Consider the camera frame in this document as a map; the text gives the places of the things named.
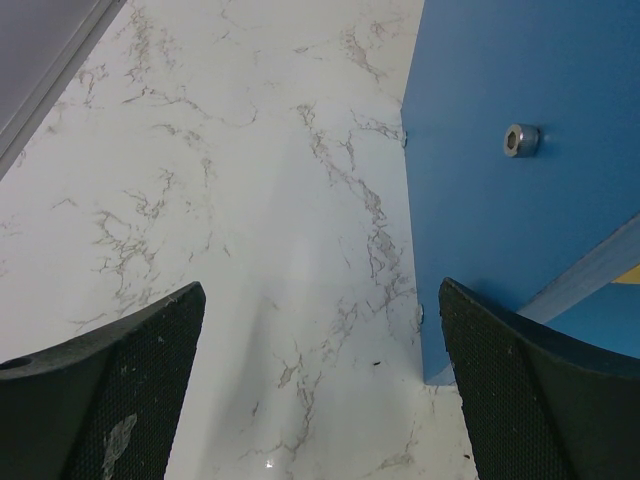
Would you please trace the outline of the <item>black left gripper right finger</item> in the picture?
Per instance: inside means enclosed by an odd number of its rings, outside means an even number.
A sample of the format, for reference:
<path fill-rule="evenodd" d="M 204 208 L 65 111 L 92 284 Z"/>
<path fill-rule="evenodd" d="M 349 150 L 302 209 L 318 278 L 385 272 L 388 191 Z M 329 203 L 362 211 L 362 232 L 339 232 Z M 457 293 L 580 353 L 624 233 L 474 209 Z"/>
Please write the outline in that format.
<path fill-rule="evenodd" d="M 638 359 L 522 317 L 451 278 L 439 306 L 479 478 L 638 478 Z"/>

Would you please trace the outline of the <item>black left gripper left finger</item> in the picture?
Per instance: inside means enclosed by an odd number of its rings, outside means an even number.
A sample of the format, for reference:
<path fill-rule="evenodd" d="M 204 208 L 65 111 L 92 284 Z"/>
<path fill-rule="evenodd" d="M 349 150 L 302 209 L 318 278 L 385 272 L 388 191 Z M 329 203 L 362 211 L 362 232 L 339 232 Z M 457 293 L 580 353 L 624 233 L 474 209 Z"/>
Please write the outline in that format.
<path fill-rule="evenodd" d="M 161 479 L 194 363 L 198 282 L 1 365 L 4 479 Z"/>

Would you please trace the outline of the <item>silver hex bolt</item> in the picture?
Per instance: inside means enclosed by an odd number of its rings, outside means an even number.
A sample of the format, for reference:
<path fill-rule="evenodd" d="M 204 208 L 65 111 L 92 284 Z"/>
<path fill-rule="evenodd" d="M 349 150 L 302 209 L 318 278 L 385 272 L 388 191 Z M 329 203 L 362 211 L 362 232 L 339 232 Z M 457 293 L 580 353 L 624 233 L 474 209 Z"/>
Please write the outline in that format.
<path fill-rule="evenodd" d="M 534 125 L 512 124 L 504 136 L 504 153 L 511 158 L 533 157 L 538 150 L 540 136 L 540 130 Z"/>

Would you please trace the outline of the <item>blue pink yellow bookshelf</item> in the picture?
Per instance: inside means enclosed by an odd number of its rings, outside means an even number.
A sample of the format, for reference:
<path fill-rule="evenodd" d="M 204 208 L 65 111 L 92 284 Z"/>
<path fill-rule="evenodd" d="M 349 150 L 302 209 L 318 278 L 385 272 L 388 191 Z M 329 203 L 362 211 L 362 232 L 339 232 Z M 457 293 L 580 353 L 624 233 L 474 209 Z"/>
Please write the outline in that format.
<path fill-rule="evenodd" d="M 638 3 L 428 1 L 401 116 L 425 382 L 453 380 L 445 278 L 637 356 Z"/>

